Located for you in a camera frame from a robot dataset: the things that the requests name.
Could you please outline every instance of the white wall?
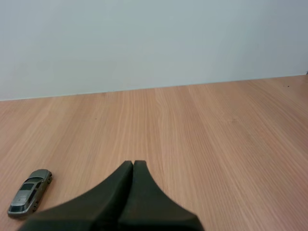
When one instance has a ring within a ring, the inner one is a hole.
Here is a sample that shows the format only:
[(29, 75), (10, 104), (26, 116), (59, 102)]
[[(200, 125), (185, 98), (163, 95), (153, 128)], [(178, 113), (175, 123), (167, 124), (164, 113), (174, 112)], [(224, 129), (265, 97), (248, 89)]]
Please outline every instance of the white wall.
[(305, 74), (307, 0), (0, 0), (0, 99)]

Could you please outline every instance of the silver toy car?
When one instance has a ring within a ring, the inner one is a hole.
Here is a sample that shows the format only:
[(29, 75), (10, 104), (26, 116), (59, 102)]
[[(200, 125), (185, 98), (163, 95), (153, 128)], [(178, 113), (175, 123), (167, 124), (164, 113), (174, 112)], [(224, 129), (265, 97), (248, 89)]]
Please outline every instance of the silver toy car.
[(12, 218), (22, 218), (35, 212), (51, 181), (52, 173), (46, 169), (32, 172), (14, 197), (8, 215)]

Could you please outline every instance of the toy car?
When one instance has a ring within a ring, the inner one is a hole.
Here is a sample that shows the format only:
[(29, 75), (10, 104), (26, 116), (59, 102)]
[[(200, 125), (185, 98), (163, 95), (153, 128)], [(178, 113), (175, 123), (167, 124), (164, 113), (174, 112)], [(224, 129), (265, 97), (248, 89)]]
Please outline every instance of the toy car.
[(32, 172), (14, 197), (8, 210), (9, 217), (22, 218), (35, 212), (51, 181), (52, 173), (46, 169)]

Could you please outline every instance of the wooden table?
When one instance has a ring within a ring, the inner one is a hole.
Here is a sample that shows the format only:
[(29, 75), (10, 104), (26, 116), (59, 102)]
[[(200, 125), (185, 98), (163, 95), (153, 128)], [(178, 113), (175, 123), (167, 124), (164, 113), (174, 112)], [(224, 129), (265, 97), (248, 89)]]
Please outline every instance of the wooden table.
[(0, 157), (1, 230), (33, 170), (43, 210), (140, 159), (207, 231), (307, 231), (308, 76), (0, 102)]

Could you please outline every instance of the wood grain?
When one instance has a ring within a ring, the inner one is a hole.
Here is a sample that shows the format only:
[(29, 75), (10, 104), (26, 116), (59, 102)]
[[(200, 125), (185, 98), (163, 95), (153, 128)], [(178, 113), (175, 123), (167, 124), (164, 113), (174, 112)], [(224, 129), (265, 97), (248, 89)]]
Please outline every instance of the wood grain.
[(307, 231), (308, 76), (0, 102), (0, 159), (1, 230), (33, 170), (43, 210), (141, 159), (207, 231)]

